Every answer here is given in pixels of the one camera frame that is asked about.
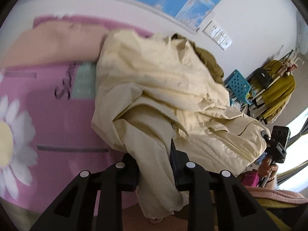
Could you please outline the person's right hand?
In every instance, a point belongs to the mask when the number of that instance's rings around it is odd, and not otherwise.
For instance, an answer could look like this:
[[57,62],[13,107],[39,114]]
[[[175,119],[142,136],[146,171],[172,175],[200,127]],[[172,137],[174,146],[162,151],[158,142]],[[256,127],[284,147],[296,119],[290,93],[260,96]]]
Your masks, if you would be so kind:
[[269,177],[265,188],[275,189],[277,185],[277,171],[278,165],[271,164],[270,156],[266,155],[257,170],[260,179],[266,178],[267,176]]

